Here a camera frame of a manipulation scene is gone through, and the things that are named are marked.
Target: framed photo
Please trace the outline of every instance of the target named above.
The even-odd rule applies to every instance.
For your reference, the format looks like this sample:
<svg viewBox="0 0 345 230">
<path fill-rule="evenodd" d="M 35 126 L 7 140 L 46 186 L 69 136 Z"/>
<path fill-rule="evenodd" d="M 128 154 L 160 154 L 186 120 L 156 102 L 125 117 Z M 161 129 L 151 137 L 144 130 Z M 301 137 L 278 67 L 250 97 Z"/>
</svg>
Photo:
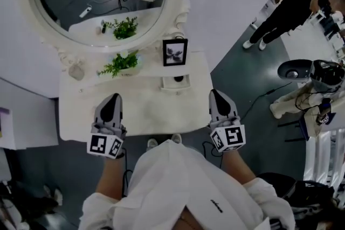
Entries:
<svg viewBox="0 0 345 230">
<path fill-rule="evenodd" d="M 163 40 L 163 65 L 185 65 L 187 45 L 186 38 Z"/>
</svg>

